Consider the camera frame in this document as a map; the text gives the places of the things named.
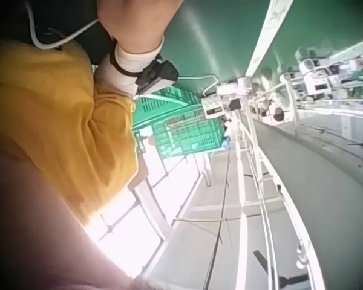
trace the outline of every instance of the black wire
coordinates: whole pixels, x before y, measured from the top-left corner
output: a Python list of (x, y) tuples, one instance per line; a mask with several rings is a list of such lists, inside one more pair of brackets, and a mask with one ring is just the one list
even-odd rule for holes
[[(229, 183), (229, 181), (228, 181), (229, 164), (230, 164), (230, 148), (228, 149), (228, 153), (227, 153), (226, 181), (224, 182), (224, 192), (223, 192), (223, 200), (222, 200), (222, 209), (221, 209), (221, 213), (220, 213), (220, 219), (223, 218), (224, 205), (226, 203), (226, 195), (227, 195), (227, 188), (228, 188), (227, 185)], [(214, 269), (215, 258), (217, 256), (217, 251), (218, 251), (218, 245), (219, 245), (219, 240), (220, 240), (220, 231), (221, 231), (221, 229), (222, 229), (222, 221), (219, 221), (217, 238), (215, 240), (214, 250), (212, 251), (212, 257), (211, 257), (211, 260), (210, 260), (210, 264), (208, 266), (206, 280), (204, 281), (204, 286), (203, 286), (204, 290), (208, 290), (208, 287), (210, 285), (212, 270)]]

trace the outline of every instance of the hand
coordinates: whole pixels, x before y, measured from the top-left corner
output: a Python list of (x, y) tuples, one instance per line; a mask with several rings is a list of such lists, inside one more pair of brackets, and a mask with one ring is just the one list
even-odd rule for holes
[(183, 0), (97, 0), (98, 19), (129, 53), (159, 47), (164, 31)]

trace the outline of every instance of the metal pole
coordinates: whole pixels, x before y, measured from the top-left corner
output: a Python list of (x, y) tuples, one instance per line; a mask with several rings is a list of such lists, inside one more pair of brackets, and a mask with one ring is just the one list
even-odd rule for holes
[(293, 121), (295, 123), (295, 132), (296, 132), (296, 135), (298, 135), (298, 129), (299, 129), (299, 125), (300, 125), (300, 117), (299, 117), (299, 114), (298, 114), (298, 111), (297, 111), (297, 102), (296, 102), (296, 98), (295, 98), (295, 92), (293, 90), (292, 83), (290, 81), (285, 82), (285, 87), (286, 87), (286, 90), (288, 92), (288, 96), (289, 96), (289, 100), (290, 100), (290, 106), (292, 107)]

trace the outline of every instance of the white wall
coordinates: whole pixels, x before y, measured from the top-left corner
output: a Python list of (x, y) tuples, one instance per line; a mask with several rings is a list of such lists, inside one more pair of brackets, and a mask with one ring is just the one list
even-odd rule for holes
[(256, 124), (316, 251), (327, 289), (363, 283), (363, 186), (291, 134)]

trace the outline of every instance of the wrist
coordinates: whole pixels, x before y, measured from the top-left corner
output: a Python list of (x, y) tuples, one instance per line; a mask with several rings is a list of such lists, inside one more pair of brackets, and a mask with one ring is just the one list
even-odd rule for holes
[(163, 36), (153, 37), (149, 41), (119, 42), (119, 47), (127, 53), (144, 54), (157, 50), (163, 43)]

